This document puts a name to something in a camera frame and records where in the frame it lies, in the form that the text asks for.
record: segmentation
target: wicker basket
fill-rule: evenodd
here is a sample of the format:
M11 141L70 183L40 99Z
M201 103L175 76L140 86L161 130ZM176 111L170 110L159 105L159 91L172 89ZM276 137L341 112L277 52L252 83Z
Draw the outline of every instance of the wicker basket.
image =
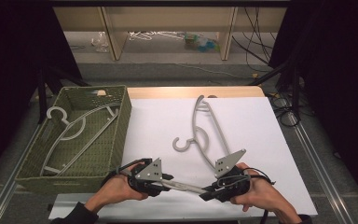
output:
M62 113L51 111L45 119L16 176L16 182L31 192L44 194L95 192L104 177L121 164L127 129L131 115L131 101L125 86L63 88L53 106L64 109L67 120L73 122L97 107L118 103L116 119L81 154L69 169L60 176L41 170L45 158L56 139L65 130ZM74 139L60 141L53 150L47 166L61 170L93 136L112 118L104 108L86 116L84 131ZM79 133L82 122L77 122L64 135Z

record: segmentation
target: white paper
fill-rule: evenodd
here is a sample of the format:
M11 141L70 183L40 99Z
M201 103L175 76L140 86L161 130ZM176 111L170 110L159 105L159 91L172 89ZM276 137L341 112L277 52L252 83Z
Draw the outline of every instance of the white paper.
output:
M173 149L172 141L183 147L193 138L192 115L197 99L132 99L131 120L126 138L123 162L141 158L161 158L162 171L174 180L195 186L211 185L213 168L191 144L185 152ZM267 98L211 98L207 101L216 115L231 152L245 148L240 161L262 170L275 188L300 214L317 215L278 121ZM197 112L197 126L209 135L207 150L212 161L227 155L210 113ZM77 202L85 202L91 194L60 194L49 218L65 217ZM261 217L263 210L251 208L247 213L241 206L217 200L203 201L197 194L170 190L158 197L106 206L100 211L101 221L158 220L229 220Z

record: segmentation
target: sleeve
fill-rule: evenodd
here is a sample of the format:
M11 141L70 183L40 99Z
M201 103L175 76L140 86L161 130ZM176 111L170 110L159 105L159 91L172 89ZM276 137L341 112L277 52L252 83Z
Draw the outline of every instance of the sleeve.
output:
M301 222L298 224L312 224L312 219L308 215L298 215L301 218Z
M89 211L83 203L77 203L74 210L65 218L55 218L50 224L93 224L98 220L98 215Z

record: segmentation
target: human hand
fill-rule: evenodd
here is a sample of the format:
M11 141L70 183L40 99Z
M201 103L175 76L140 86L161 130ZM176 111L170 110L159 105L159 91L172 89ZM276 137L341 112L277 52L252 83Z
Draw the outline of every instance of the human hand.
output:
M249 168L245 163L237 164L244 170ZM258 175L258 172L250 169L249 175ZM252 206L266 209L275 213L281 223L298 223L301 218L296 209L277 191L272 185L262 178L252 178L248 192L231 198L231 203L243 205L242 211L246 212Z
M91 212L97 214L105 205L110 203L121 203L126 200L141 201L147 198L146 193L132 189L125 175L115 175L110 178L85 204Z

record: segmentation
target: aluminum rail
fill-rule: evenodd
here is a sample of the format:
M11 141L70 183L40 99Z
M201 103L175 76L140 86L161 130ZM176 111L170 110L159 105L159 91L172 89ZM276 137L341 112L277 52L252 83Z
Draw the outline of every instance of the aluminum rail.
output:
M16 174L19 171L21 164L22 164L23 160L25 159L25 156L31 146L31 143L34 141L34 138L35 138L37 132L39 131L40 127L41 127L41 124L38 124L36 126L34 134L31 137L31 140L28 142L27 147L22 152L19 161L17 162L15 168L13 169L13 172L11 173L6 184L3 186L3 188L0 192L0 219L1 219L2 215L5 213L7 205L10 202L10 199L13 196L14 191L16 191L17 183L14 181L16 178Z
M289 119L292 124L296 123L296 116L293 113L290 113ZM313 171L321 182L321 186L324 190L324 193L328 201L330 202L334 212L336 213L336 217L339 223L354 223L347 205L340 196L336 186L333 183L333 180L330 178L329 173L325 169L324 164L319 158L318 152L310 141L310 138L308 137L307 132L305 131L301 121L294 127L294 129L302 147L304 148L304 151L307 154L308 159L310 160L310 164L313 168Z

